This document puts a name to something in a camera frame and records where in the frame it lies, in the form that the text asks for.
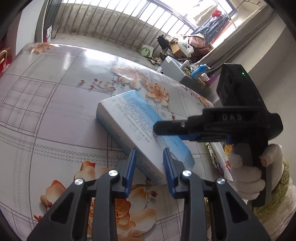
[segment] blue and white box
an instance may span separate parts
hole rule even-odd
[[[166,184],[163,150],[168,147],[175,159],[192,170],[194,159],[178,136],[157,136],[153,125],[162,118],[132,90],[98,104],[96,117],[115,142],[128,155],[137,150],[136,166],[154,183]]]

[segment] gloved hand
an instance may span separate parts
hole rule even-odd
[[[263,166],[272,165],[272,190],[277,186],[284,171],[282,157],[282,147],[276,144],[270,144],[260,156]],[[244,166],[242,157],[233,151],[228,156],[228,162],[231,165],[230,173],[237,193],[243,199],[256,199],[265,187],[265,181],[261,179],[261,170]]]

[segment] dark blue garment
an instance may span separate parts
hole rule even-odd
[[[202,26],[193,31],[192,34],[202,34],[208,45],[218,32],[223,28],[224,24],[228,21],[227,14],[221,14],[219,17],[212,17],[207,20]]]

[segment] silver screw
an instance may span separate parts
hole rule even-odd
[[[182,174],[183,174],[183,176],[185,176],[185,177],[189,177],[189,176],[191,176],[192,172],[189,171],[189,170],[185,170],[185,171],[182,172]]]
[[[116,170],[111,170],[111,171],[108,172],[108,174],[109,174],[109,176],[111,176],[111,177],[115,177],[115,176],[118,174],[118,171],[116,171]]]
[[[218,178],[218,179],[217,179],[217,183],[220,184],[220,185],[223,185],[223,184],[225,184],[225,179],[223,179],[223,178]]]
[[[77,178],[77,179],[74,181],[74,183],[75,183],[76,185],[81,185],[81,184],[83,183],[83,179],[82,179],[82,178]]]

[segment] blue bottle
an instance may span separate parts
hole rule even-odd
[[[206,71],[206,69],[210,69],[207,64],[201,64],[195,71],[193,71],[190,75],[192,79],[195,79],[196,75],[200,75]]]

